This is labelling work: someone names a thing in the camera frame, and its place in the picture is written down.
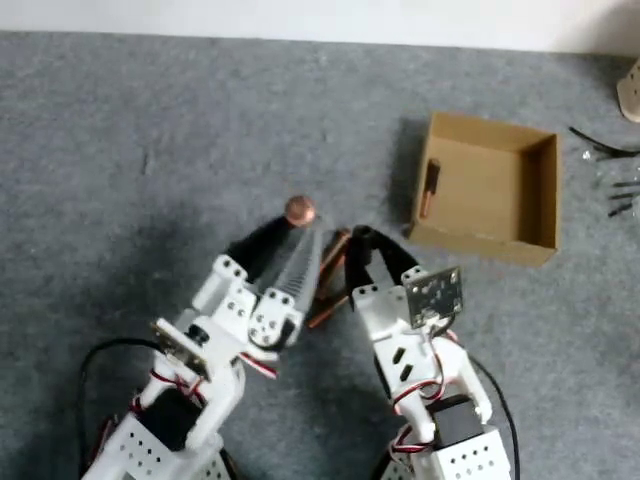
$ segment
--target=black cable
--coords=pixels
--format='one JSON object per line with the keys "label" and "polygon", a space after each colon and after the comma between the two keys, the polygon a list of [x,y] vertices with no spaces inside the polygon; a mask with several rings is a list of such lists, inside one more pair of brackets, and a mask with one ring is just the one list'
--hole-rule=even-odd
{"label": "black cable", "polygon": [[502,405],[502,409],[504,410],[504,415],[507,417],[507,422],[509,422],[509,429],[511,430],[511,443],[513,444],[513,470],[514,480],[520,480],[520,446],[518,444],[518,432],[516,431],[516,423],[513,420],[513,415],[511,415],[511,410],[509,410],[509,405],[507,404],[507,399],[502,393],[502,389],[498,384],[498,381],[495,379],[493,375],[487,370],[487,368],[478,361],[477,358],[473,357],[471,354],[467,354],[469,356],[469,360],[473,363],[478,370],[485,374],[485,376],[489,379],[496,393],[498,394],[498,398],[500,399],[500,405]]}
{"label": "black cable", "polygon": [[146,347],[151,348],[153,350],[157,350],[162,352],[160,345],[150,340],[145,340],[142,338],[114,338],[112,340],[108,340],[106,342],[99,343],[84,357],[82,361],[82,365],[80,366],[80,374],[78,377],[78,391],[76,393],[76,430],[78,435],[78,453],[79,453],[79,463],[78,463],[78,475],[79,478],[85,473],[87,469],[87,430],[84,424],[84,401],[85,401],[85,386],[87,383],[87,369],[89,368],[89,364],[93,360],[93,358],[99,352],[103,350],[108,350],[111,347],[117,347],[121,345],[126,346],[134,346],[134,347]]}
{"label": "black cable", "polygon": [[449,319],[447,320],[447,323],[445,323],[442,327],[438,328],[435,332],[433,332],[433,337],[434,338],[440,337],[445,333],[447,333],[447,330],[451,328],[451,325],[453,325],[453,322],[455,321],[456,321],[456,315],[454,313],[449,317]]}
{"label": "black cable", "polygon": [[611,155],[613,158],[635,157],[637,155],[640,155],[640,150],[624,150],[622,148],[612,147],[611,145],[607,145],[606,143],[602,143],[596,140],[595,138],[590,137],[586,133],[583,133],[580,130],[578,130],[577,128],[569,127],[569,131],[574,135],[582,138],[583,140],[593,143],[596,147],[598,147],[596,148],[597,150],[600,150],[601,152],[606,152],[609,155]]}

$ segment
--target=white object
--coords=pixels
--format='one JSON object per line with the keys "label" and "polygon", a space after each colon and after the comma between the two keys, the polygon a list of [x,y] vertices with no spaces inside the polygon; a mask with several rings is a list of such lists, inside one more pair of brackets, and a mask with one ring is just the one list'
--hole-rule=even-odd
{"label": "white object", "polygon": [[[423,276],[428,276],[426,271],[420,267],[414,267],[403,273],[402,281],[403,284],[407,284]],[[487,424],[492,414],[491,403],[466,351],[446,337],[430,340],[428,325],[412,329],[404,285],[384,290],[377,284],[371,284],[355,289],[352,296],[355,309],[373,343],[380,372],[389,387],[396,412],[406,417],[409,422],[411,434],[407,437],[408,443],[428,444],[434,440],[436,425],[425,408],[425,399],[420,390],[413,390],[412,386],[429,380],[441,382],[441,376],[444,377],[445,384],[455,384],[459,391],[473,400],[485,432],[478,437],[442,450],[432,451],[428,448],[419,453],[412,453],[409,458],[413,476],[408,476],[408,470],[398,475],[398,469],[404,467],[392,461],[381,478],[509,480],[510,465],[502,440],[497,430]],[[435,355],[440,359],[442,372]],[[400,378],[402,372],[406,372],[407,366],[411,366],[409,375]],[[451,458],[456,455],[461,456],[467,449],[471,448],[473,454],[476,445],[481,445],[483,451],[485,446],[490,447],[491,454],[485,456],[486,463],[488,466],[491,462],[494,468],[485,470],[484,464],[478,468],[480,465],[478,463],[473,469],[467,466],[461,471],[459,465],[447,464],[451,462]]]}
{"label": "white object", "polygon": [[127,415],[109,438],[84,480],[231,480],[219,450],[222,439],[196,452],[171,452],[142,425]]}
{"label": "white object", "polygon": [[636,0],[0,0],[0,11],[5,30],[640,54]]}
{"label": "white object", "polygon": [[[135,480],[232,478],[220,456],[223,441],[218,430],[244,394],[240,360],[272,377],[272,370],[260,361],[277,360],[278,352],[298,336],[310,304],[308,292],[315,290],[320,271],[322,233],[315,226],[305,229],[276,281],[282,290],[268,288],[261,298],[233,258],[216,259],[192,307],[175,325],[162,318],[154,325],[164,353],[156,352],[149,382],[136,403],[138,408],[150,408],[172,388],[179,388],[194,403],[204,403],[184,449],[170,451],[136,415],[129,414],[83,480],[122,480],[129,478],[126,475]],[[255,335],[262,326],[269,329],[268,335],[262,331]]]}
{"label": "white object", "polygon": [[618,100],[623,115],[632,122],[640,123],[640,59],[618,82]]}

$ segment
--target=gray carpet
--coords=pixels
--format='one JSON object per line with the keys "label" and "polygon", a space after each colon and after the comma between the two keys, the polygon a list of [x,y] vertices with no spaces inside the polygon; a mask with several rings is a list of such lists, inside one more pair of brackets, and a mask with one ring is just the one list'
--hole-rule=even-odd
{"label": "gray carpet", "polygon": [[[0,59],[3,479],[74,478],[85,351],[148,336],[290,194],[400,238],[432,110],[640,143],[614,96],[628,59],[82,34],[2,34]],[[565,137],[563,247],[546,266],[412,248],[428,268],[464,269],[456,330],[508,396],[525,479],[628,479],[639,465],[640,225],[606,218],[584,149]],[[92,432],[148,359],[96,364]],[[367,478],[398,426],[347,309],[302,335],[277,382],[248,376],[223,433],[251,479]]]}

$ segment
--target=red wire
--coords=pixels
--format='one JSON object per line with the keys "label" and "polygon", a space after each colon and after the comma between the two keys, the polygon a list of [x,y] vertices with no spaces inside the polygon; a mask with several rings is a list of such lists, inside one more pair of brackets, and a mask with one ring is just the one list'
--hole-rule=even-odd
{"label": "red wire", "polygon": [[256,360],[255,358],[253,358],[248,353],[242,352],[242,353],[240,353],[240,356],[242,358],[244,358],[247,362],[253,363],[253,364],[257,365],[258,367],[266,370],[271,375],[273,375],[273,376],[277,376],[278,375],[278,371],[275,368],[272,368],[269,365],[266,365],[266,364],[262,363],[260,360]]}
{"label": "red wire", "polygon": [[394,444],[391,446],[391,450],[395,453],[420,453],[424,451],[427,447],[429,447],[428,443],[416,443],[414,445],[402,445],[402,442],[409,436],[413,429],[411,425],[407,425],[405,427],[404,432],[402,432]]}
{"label": "red wire", "polygon": [[112,427],[115,425],[115,423],[116,423],[116,418],[114,415],[111,415],[110,417],[105,418],[104,421],[102,422],[102,425],[100,427],[100,434],[98,436],[98,441],[93,447],[93,450],[91,452],[91,457],[89,458],[89,465],[88,465],[89,467],[93,465],[93,462],[96,461],[96,458],[98,458],[98,455],[100,454],[100,450],[102,450],[105,443],[107,443],[107,438],[111,433],[110,430],[112,430]]}
{"label": "red wire", "polygon": [[397,397],[395,397],[393,399],[392,405],[395,407],[395,405],[402,400],[403,398],[406,398],[407,395],[412,394],[413,392],[415,392],[416,390],[421,390],[424,387],[428,387],[430,385],[438,385],[438,391],[436,393],[434,393],[433,395],[426,397],[427,400],[437,400],[440,395],[442,395],[442,389],[443,389],[443,385],[442,383],[436,381],[436,380],[423,380],[422,382],[418,382],[415,385],[409,387],[408,389],[406,389],[404,392],[402,392],[400,395],[398,395]]}
{"label": "red wire", "polygon": [[[186,383],[181,378],[178,378],[177,380],[171,380],[170,378],[167,378],[167,377],[164,377],[164,376],[160,375],[158,372],[156,372],[153,369],[151,369],[149,374],[153,378],[155,378],[157,380],[160,380],[161,382],[170,383],[172,385],[175,385],[181,391],[182,391],[182,389],[189,387],[189,384]],[[206,405],[207,401],[205,400],[204,396],[198,391],[198,387],[200,386],[201,383],[202,383],[202,378],[195,384],[195,386],[190,391],[188,391],[186,393],[186,396],[188,396],[188,397],[195,396],[198,399],[198,401],[200,402],[200,404],[201,404],[200,406],[204,406],[204,405]]]}

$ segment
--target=black tool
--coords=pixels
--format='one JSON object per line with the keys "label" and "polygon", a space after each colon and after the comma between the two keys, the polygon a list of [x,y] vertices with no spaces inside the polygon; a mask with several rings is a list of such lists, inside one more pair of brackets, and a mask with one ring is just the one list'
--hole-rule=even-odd
{"label": "black tool", "polygon": [[596,140],[593,137],[590,137],[586,133],[581,132],[577,128],[569,127],[569,131],[574,135],[586,140],[587,142],[591,142],[593,144],[593,148],[598,150],[599,152],[604,152],[609,155],[609,158],[601,158],[599,160],[614,160],[620,158],[634,158],[640,155],[640,150],[625,150],[622,148],[612,147],[611,145],[607,145],[606,143],[602,143]]}
{"label": "black tool", "polygon": [[626,212],[627,210],[631,210],[632,208],[633,208],[633,203],[625,203],[624,205],[620,205],[619,207],[609,212],[609,218],[615,217],[619,213]]}

